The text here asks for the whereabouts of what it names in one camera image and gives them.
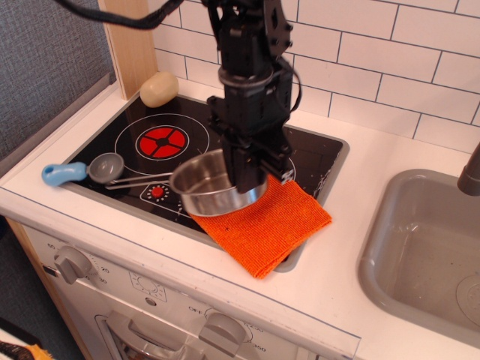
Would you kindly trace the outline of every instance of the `wooden panel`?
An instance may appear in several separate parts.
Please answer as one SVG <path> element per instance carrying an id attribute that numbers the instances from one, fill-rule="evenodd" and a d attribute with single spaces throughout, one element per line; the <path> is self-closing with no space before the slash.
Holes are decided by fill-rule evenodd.
<path id="1" fill-rule="evenodd" d="M 73 339 L 75 339 L 76 344 L 80 348 L 80 351 L 82 351 L 83 356 L 85 356 L 86 360 L 94 360 L 90 355 L 90 352 L 88 351 L 87 346 L 83 343 L 83 340 L 80 337 L 80 333 L 77 331 L 77 328 L 75 327 L 74 322 L 68 315 L 67 309 L 63 305 L 62 300 L 60 300 L 59 294 L 56 292 L 55 286 L 53 285 L 53 283 L 50 281 L 47 274 L 45 273 L 44 268 L 42 267 L 41 261 L 38 258 L 38 255 L 35 252 L 35 249 L 33 248 L 32 243 L 30 242 L 29 236 L 23 229 L 23 226 L 20 223 L 17 223 L 16 221 L 13 221 L 11 219 L 7 219 L 7 222 L 10 225 L 19 243 L 22 245 L 22 248 L 25 251 L 28 259 L 30 260 L 30 263 L 33 265 L 34 270 L 37 272 L 37 275 L 42 281 L 42 284 L 45 287 L 46 291 L 50 295 L 50 298 L 52 298 L 53 304 L 55 304 L 56 308 L 58 309 L 58 312 L 60 313 L 61 317 L 65 321 L 65 324 L 70 330 L 70 333 L 72 334 Z"/>
<path id="2" fill-rule="evenodd" d="M 98 4 L 103 11 L 136 19 L 149 13 L 146 0 L 98 0 Z M 105 32 L 122 97 L 130 99 L 158 71 L 152 31 L 109 24 Z"/>

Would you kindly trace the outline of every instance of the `oven handle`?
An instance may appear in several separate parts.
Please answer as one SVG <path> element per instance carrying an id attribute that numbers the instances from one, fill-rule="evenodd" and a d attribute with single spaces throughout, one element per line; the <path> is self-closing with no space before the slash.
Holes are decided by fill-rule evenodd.
<path id="1" fill-rule="evenodd" d="M 112 311 L 106 324 L 115 335 L 136 352 L 152 360 L 207 360 L 199 351 L 183 344 L 178 350 L 169 350 L 141 338 L 130 330 L 132 319 Z"/>

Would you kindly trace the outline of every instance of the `burner ring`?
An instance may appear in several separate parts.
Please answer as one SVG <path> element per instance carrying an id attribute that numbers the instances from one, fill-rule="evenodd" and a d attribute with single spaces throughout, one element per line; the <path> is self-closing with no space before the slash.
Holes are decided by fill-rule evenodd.
<path id="1" fill-rule="evenodd" d="M 125 127 L 115 141 L 115 152 L 124 158 L 125 168 L 139 175 L 172 173 L 209 147 L 206 127 L 195 118 L 175 113 L 140 118 Z"/>

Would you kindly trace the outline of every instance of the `blue handle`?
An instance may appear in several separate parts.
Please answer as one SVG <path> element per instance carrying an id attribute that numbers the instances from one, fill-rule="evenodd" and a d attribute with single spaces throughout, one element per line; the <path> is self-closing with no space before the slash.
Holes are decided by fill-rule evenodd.
<path id="1" fill-rule="evenodd" d="M 86 177 L 87 166 L 84 163 L 47 165 L 42 171 L 43 181 L 50 186 L 59 186 L 65 182 L 80 181 Z"/>

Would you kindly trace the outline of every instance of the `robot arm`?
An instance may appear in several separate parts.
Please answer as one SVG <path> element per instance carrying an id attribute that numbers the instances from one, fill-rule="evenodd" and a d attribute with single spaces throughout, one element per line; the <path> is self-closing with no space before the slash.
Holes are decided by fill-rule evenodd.
<path id="1" fill-rule="evenodd" d="M 183 0 L 168 0 L 142 19 L 87 9 L 69 0 L 54 0 L 90 20 L 154 29 Z M 202 0 L 208 9 L 221 54 L 219 79 L 225 98 L 210 97 L 210 126 L 221 136 L 229 179 L 241 193 L 266 180 L 293 178 L 292 149 L 283 126 L 290 109 L 294 71 L 282 54 L 292 44 L 281 0 Z"/>

